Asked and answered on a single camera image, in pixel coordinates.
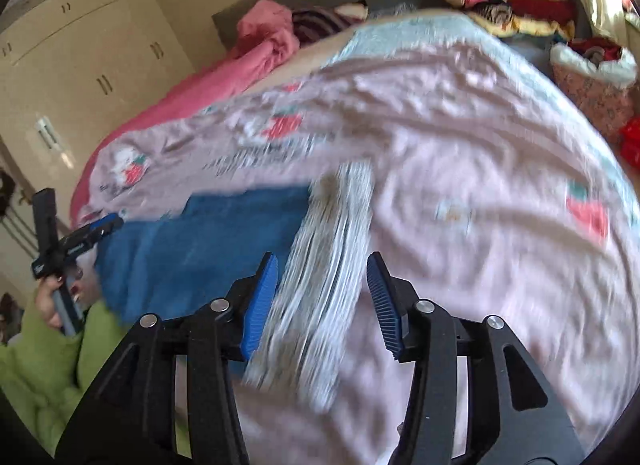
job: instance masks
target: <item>striped cloth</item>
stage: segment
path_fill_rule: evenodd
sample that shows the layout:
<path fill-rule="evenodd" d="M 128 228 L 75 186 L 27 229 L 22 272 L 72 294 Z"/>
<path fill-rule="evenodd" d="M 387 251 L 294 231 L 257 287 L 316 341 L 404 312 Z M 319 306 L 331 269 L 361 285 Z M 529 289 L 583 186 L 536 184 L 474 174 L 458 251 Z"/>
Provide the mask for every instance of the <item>striped cloth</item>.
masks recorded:
<path fill-rule="evenodd" d="M 293 33 L 299 39 L 301 47 L 309 46 L 362 22 L 361 19 L 340 15 L 331 8 L 322 6 L 294 10 L 292 14 Z"/>

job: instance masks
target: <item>red object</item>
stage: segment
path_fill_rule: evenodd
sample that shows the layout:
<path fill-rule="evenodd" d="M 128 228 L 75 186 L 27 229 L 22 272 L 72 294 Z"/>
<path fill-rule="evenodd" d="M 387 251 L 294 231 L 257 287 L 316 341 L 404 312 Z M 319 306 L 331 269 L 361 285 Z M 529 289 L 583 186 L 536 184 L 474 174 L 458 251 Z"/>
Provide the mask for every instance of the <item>red object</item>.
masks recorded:
<path fill-rule="evenodd" d="M 260 134 L 266 136 L 269 140 L 276 140 L 276 138 L 282 138 L 296 131 L 302 123 L 302 116 L 299 114 L 274 116 L 270 121 L 272 122 L 271 127 Z"/>
<path fill-rule="evenodd" d="M 574 50 L 576 53 L 579 53 L 583 57 L 588 50 L 592 48 L 602 48 L 603 50 L 603 58 L 602 60 L 610 61 L 610 60 L 619 60 L 620 55 L 622 55 L 622 48 L 613 42 L 604 37 L 593 37 L 590 39 L 574 39 L 569 41 L 566 44 L 569 48 Z"/>
<path fill-rule="evenodd" d="M 609 215 L 602 203 L 596 200 L 566 199 L 566 207 L 590 236 L 604 241 L 609 235 Z"/>
<path fill-rule="evenodd" d="M 640 169 L 640 116 L 633 117 L 620 128 L 622 147 L 620 155 L 636 169 Z"/>
<path fill-rule="evenodd" d="M 634 10 L 634 4 L 631 0 L 622 0 L 622 8 L 625 12 L 632 12 Z"/>
<path fill-rule="evenodd" d="M 188 118 L 214 102 L 242 93 L 284 64 L 300 48 L 293 35 L 291 10 L 272 0 L 259 0 L 238 22 L 238 42 L 222 61 L 173 87 L 157 104 L 111 132 L 89 157 L 71 197 L 70 216 L 89 201 L 89 178 L 98 153 L 126 132 Z"/>
<path fill-rule="evenodd" d="M 135 163 L 129 165 L 124 171 L 124 174 L 126 176 L 125 184 L 133 185 L 135 183 L 138 183 L 140 178 L 142 178 L 144 171 L 145 171 L 144 165 L 135 164 Z"/>
<path fill-rule="evenodd" d="M 560 26 L 575 21 L 575 4 L 570 0 L 509 0 L 511 11 L 520 17 L 554 20 Z"/>
<path fill-rule="evenodd" d="M 285 84 L 282 89 L 287 93 L 295 93 L 302 86 L 302 82 L 292 82 L 291 84 Z"/>

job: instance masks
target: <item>strawberry print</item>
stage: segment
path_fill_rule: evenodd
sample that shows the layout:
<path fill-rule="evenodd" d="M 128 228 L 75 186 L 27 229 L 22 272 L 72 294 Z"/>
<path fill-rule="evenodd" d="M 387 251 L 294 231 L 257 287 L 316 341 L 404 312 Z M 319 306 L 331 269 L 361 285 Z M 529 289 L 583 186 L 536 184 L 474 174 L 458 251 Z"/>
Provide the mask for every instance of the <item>strawberry print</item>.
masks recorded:
<path fill-rule="evenodd" d="M 294 82 L 292 84 L 285 84 L 282 89 L 287 93 L 295 93 L 302 87 L 302 82 Z"/>
<path fill-rule="evenodd" d="M 601 242 L 607 239 L 609 214 L 602 203 L 596 200 L 580 201 L 569 197 L 566 199 L 566 207 L 590 236 Z"/>
<path fill-rule="evenodd" d="M 144 172 L 145 172 L 144 166 L 141 165 L 141 164 L 129 165 L 124 170 L 125 185 L 126 186 L 131 186 L 134 183 L 137 183 L 140 180 L 140 178 L 142 178 L 142 175 L 144 174 Z"/>
<path fill-rule="evenodd" d="M 268 140 L 283 138 L 298 130 L 301 123 L 302 115 L 300 114 L 276 115 L 270 118 L 270 127 L 261 131 L 260 135 L 267 137 Z"/>

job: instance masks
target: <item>white wardrobe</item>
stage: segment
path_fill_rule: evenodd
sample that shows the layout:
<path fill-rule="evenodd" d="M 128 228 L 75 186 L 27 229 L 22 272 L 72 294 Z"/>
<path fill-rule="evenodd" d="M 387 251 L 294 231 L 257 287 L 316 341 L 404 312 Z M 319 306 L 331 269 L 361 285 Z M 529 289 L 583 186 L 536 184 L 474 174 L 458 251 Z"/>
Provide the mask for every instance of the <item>white wardrobe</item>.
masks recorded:
<path fill-rule="evenodd" d="M 44 0 L 0 33 L 0 137 L 69 224 L 100 140 L 192 72 L 156 0 Z"/>

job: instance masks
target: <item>red cloth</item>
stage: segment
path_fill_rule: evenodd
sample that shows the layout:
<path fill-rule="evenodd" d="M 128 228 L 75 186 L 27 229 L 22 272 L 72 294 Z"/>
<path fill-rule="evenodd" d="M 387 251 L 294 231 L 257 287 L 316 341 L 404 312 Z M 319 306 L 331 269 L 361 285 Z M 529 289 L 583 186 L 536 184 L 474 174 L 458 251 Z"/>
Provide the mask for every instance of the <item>red cloth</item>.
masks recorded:
<path fill-rule="evenodd" d="M 554 20 L 560 26 L 575 21 L 575 4 L 570 0 L 508 0 L 511 11 L 520 17 L 538 20 Z"/>
<path fill-rule="evenodd" d="M 620 154 L 636 169 L 640 169 L 640 116 L 633 117 L 620 128 L 622 147 Z"/>
<path fill-rule="evenodd" d="M 212 103 L 242 93 L 285 63 L 300 48 L 293 35 L 291 10 L 272 0 L 260 0 L 238 22 L 238 42 L 225 59 L 173 87 L 157 104 L 110 133 L 89 157 L 71 198 L 74 225 L 81 207 L 89 201 L 89 178 L 98 153 L 113 140 L 172 120 L 188 118 Z"/>
<path fill-rule="evenodd" d="M 579 53 L 583 57 L 592 48 L 600 48 L 602 50 L 602 60 L 619 60 L 622 55 L 622 48 L 612 40 L 604 37 L 593 37 L 590 39 L 574 39 L 566 44 L 569 48 Z"/>

